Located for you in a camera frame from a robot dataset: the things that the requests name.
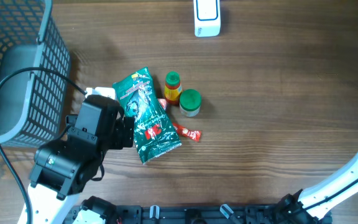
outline plastic basket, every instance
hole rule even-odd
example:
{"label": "plastic basket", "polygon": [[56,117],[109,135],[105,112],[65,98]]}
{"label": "plastic basket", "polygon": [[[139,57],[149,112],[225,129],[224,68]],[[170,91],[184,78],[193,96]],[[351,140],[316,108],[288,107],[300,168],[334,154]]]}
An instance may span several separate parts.
{"label": "plastic basket", "polygon": [[[51,17],[52,1],[0,0],[0,81],[26,67],[68,77],[70,55]],[[67,83],[33,71],[16,75],[0,90],[0,142],[37,147],[59,132]]]}

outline bottle with green cap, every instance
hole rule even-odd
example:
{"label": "bottle with green cap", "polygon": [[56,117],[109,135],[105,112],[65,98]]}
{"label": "bottle with green cap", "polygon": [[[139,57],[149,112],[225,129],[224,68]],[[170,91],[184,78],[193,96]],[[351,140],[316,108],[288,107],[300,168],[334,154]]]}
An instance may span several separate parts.
{"label": "bottle with green cap", "polygon": [[185,90],[180,95],[180,112],[187,116],[196,116],[201,108],[201,94],[196,90]]}
{"label": "bottle with green cap", "polygon": [[182,93],[180,76],[177,72],[170,72],[165,78],[165,91],[164,97],[168,103],[177,105],[179,104],[179,97]]}

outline white box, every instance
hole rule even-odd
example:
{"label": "white box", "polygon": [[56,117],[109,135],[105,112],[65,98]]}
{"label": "white box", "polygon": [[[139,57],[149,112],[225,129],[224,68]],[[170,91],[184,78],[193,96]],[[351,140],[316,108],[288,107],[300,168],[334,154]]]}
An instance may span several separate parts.
{"label": "white box", "polygon": [[220,0],[193,0],[196,37],[213,37],[221,31]]}

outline green foil bag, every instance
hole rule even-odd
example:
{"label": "green foil bag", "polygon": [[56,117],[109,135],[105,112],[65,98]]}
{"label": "green foil bag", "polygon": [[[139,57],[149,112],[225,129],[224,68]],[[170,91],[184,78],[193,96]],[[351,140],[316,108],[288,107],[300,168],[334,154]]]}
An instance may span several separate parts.
{"label": "green foil bag", "polygon": [[143,164],[181,146],[172,122],[155,96],[153,79],[147,67],[112,87],[125,116],[135,117],[134,141]]}

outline green lid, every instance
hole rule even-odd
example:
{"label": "green lid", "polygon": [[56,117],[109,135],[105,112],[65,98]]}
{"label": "green lid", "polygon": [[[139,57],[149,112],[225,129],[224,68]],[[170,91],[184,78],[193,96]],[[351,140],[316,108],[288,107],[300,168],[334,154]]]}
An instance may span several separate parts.
{"label": "green lid", "polygon": [[201,106],[201,94],[196,90],[185,90],[180,95],[180,106],[186,111],[195,111]]}
{"label": "green lid", "polygon": [[168,85],[175,86],[180,83],[180,76],[177,72],[172,71],[167,74],[165,81]]}

